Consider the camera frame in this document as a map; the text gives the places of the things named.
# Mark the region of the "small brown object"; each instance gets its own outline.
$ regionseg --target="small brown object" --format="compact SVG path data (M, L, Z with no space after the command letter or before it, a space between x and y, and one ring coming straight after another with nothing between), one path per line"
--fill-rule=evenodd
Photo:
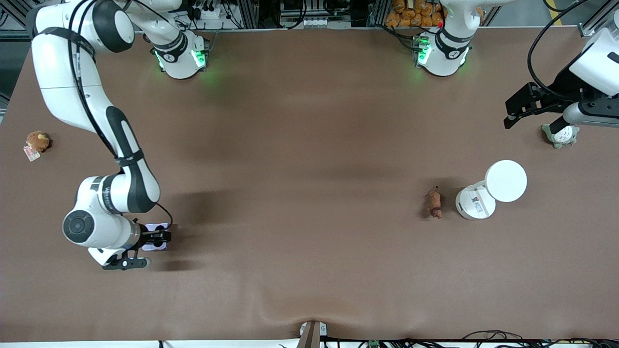
M441 194L438 192L438 186L435 186L430 192L428 192L428 198L430 199L428 212L432 217L442 219L443 210L441 210Z
M396 13L389 13L387 15L387 19L385 19L385 25L391 28L395 28L398 26L400 22L400 15L396 14Z
M415 15L413 19L410 20L411 25L421 25L422 24L422 16L420 14Z
M415 10L406 10L406 11L402 12L402 18L403 19L411 20L411 19L415 18L416 15L417 15L417 13L415 12Z
M431 27L432 26L432 18L430 17L422 17L422 27Z
M410 27L410 19L402 18L400 20L400 26L401 27Z
M430 5L430 4L426 4L426 6L419 11L421 13L421 15L425 16L425 17L429 17L432 15L432 10L434 9L434 6Z
M391 1L391 8L396 13L402 13L406 10L406 2L404 0L393 0Z
M481 18L479 18L479 21L483 24L483 22L485 20L484 16L485 16L486 13L483 11L483 9L481 7L478 7L475 10L477 11L477 13L479 13L479 17L481 17Z
M426 7L428 7L428 3L425 0L415 0L415 12L419 13Z
M443 23L443 16L440 14L440 12L435 12L432 15L432 26L438 27L440 23Z
M34 151L38 152L43 152L50 146L50 139L47 137L47 134L41 131L28 134L26 141Z

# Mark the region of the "label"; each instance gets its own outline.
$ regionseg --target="label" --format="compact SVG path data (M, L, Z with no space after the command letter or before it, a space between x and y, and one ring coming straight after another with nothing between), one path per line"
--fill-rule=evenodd
M26 145L24 146L24 152L26 153L26 156L28 156L28 159L32 162L34 160L36 160L37 158L41 157L41 154L39 154L38 151L34 151L30 145Z
M471 201L473 202L473 205L475 206L475 210L481 214L483 212L483 207L479 201L479 197L475 196L475 198L471 199Z

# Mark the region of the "white robotic arm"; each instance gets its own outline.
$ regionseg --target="white robotic arm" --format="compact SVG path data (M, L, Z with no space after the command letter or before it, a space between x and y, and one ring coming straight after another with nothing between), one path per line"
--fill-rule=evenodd
M559 149L574 142L573 124L619 128L619 11L589 39L582 52L545 86L534 76L505 102L505 128L546 112L562 113L542 129Z
M200 62L191 49L199 41L193 38L197 35L190 33L188 38L174 25L162 20L150 23L149 17L134 14L151 29L156 50L173 57L166 71L179 78L198 71ZM105 95L95 66L97 53L131 47L134 29L129 16L112 0L82 0L41 7L29 14L29 21L35 72L50 112L71 126L97 133L121 167L117 174L91 176L81 183L76 204L64 218L63 233L71 242L88 247L104 269L145 267L146 259L128 258L127 251L169 241L170 234L148 232L121 214L151 210L159 200L159 185L129 121Z
M445 23L430 33L421 34L421 50L415 53L419 66L437 76L454 74L464 64L469 43L479 28L481 18L476 8L500 6L514 0L441 0L447 10Z

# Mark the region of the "white lid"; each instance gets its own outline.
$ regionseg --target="white lid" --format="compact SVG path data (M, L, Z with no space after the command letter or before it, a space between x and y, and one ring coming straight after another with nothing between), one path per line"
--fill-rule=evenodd
M502 160L488 168L485 186L497 201L513 202L527 188L527 173L518 163Z
M456 207L460 215L469 220L486 219L495 212L496 201L483 186L469 186L456 197Z

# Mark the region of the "black cable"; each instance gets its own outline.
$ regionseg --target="black cable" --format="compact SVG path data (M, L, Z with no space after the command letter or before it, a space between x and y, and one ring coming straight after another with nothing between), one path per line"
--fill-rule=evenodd
M546 33L546 31L557 21L560 20L561 17L563 17L564 15L566 15L567 13L569 13L570 11L572 11L573 9L577 8L578 6L584 4L585 2L587 2L588 0L580 0L574 4L572 4L571 6L569 6L568 8L566 8L563 12L559 13L555 18L553 18L543 29L542 31L537 35L537 38L535 38L535 40L533 41L533 44L531 44L531 48L529 49L529 54L527 55L527 68L529 69L529 74L531 74L531 77L533 78L533 81L535 81L535 83L542 89L544 89L546 92L556 96L559 99L563 99L563 100L570 100L572 102L575 102L576 100L573 100L571 97L567 97L566 95L557 93L553 90L551 90L548 86L546 86L545 84L543 84L543 82L539 79L539 77L537 77L537 75L535 74L535 71L533 71L533 65L531 63L531 57L533 56L533 51L535 50L535 47L537 46L538 42L540 41L540 39L542 38L542 36L544 35L544 33Z
M71 17L69 19L69 30L72 30L72 28L73 28L73 20L76 17L77 10L79 10L79 8L83 4L85 4L87 1L91 1L91 0L81 0L80 2L77 3L75 8L73 8L73 12L71 13ZM92 6L94 3L95 3L95 1L92 1L90 4L88 4L86 10L84 11L84 15L88 11L88 8L90 6ZM80 22L80 26L84 22L84 15L82 15L82 20ZM86 102L86 96L84 94L84 87L82 86L82 77L81 76L77 76L75 63L73 62L73 42L71 42L70 40L67 40L67 46L68 46L68 50L69 50L69 65L71 66L71 75L72 75L72 78L73 78L73 83L75 83L75 85L77 87L77 95L78 95L79 100L80 100L80 102L82 104L82 107L84 108L84 112L86 114L86 117L90 121L90 124L92 125L92 127L95 130L96 134L99 136L101 141L103 141L105 147L108 148L108 150L112 153L112 155L114 155L114 158L115 158L116 157L116 151L114 150L114 148L112 147L112 145L110 144L108 139L106 139L105 135L103 134L103 131L101 131L101 128L99 127L99 125L95 121L95 117L93 116L92 112L90 111L90 107L88 106L88 103ZM79 53L80 46L79 45L76 45L76 46L77 46L77 52ZM79 63L79 60L80 60L79 54L77 54L76 55L76 63Z
M386 27L385 25L382 25L382 24L373 24L372 27L378 27L378 28L383 29L387 33L395 36L398 39L398 41L400 41L402 46L406 47L407 49L409 49L411 51L418 51L418 49L416 49L416 48L414 48L412 46L409 46L405 41L403 41L403 40L408 40L408 42L412 42L413 36L399 34L399 33L396 32L395 28L389 28L389 27Z
M280 23L280 21L275 18L275 13L278 12L276 10L276 8L275 8L276 2L279 2L279 0L273 0L271 2L271 20L273 21L273 24L275 24L276 28L283 28L283 26Z
M370 27L379 27L379 28L382 28L383 30L387 30L388 32L391 31L391 29L389 29L389 27L387 27L387 26L385 26L383 24L373 24L373 25L370 25ZM419 25L411 25L410 28L418 28L418 29L421 29L423 32L430 33L430 34L436 34L435 32L432 32L431 30L428 30L428 29L426 29L424 27L420 27ZM403 35L403 34L397 34L397 35L398 35L398 37L401 37L401 38L412 38L413 37L413 36L407 36L407 35Z
M168 217L170 218L170 223L168 224L168 227L165 229L166 231L170 231L170 227L172 227L172 224L174 223L174 218L172 217L172 214L170 214L170 212L168 211L168 209L166 209L164 206L162 206L159 202L155 203L159 208L161 208L163 211L165 211L166 214L168 214Z
M468 334L468 335L464 336L462 339L467 339L467 338L469 338L469 337L471 337L471 336L473 336L473 335L476 335L476 334L486 334L486 333L487 333L487 334L493 334L490 338L487 338L487 339L493 339L494 337L496 337L496 335L497 335L497 334L502 334L502 335L503 335L503 339L508 339L508 338L507 338L507 336L508 336L508 335L510 335L510 336L514 336L515 338L518 338L518 339L523 339L523 338L522 338L522 336L520 336L520 335L518 335L518 334L514 334L514 333L507 332L507 331L502 331L502 330L481 330L481 331L474 331L474 332L472 332L472 333L470 333L470 334Z
M236 17L234 16L234 12L232 12L232 8L230 7L230 3L228 2L228 0L223 0L222 6L226 14L230 16L230 21L232 21L232 24L234 24L238 29L243 29L243 26L240 24L240 22L236 20Z
M288 28L289 30L290 29L294 29L297 26L299 26L299 24L303 23L303 19L305 19L305 15L308 12L308 3L306 2L306 0L301 0L301 2L303 3L303 5L301 6L301 9L299 10L299 19L297 20L295 25L293 25L292 27Z
M555 9L554 7L552 7L549 3L548 0L542 0L544 6L546 6L549 10L555 11L555 12L563 12L566 9Z
M322 8L325 11L327 11L328 14L330 14L330 15L347 15L347 14L350 13L350 5L348 5L348 9L346 9L346 10L344 10L342 12L337 12L335 10L335 6L333 6L333 10L331 10L331 9L329 9L327 7L327 3L329 3L329 2L330 2L330 0L323 0L323 2L322 2Z

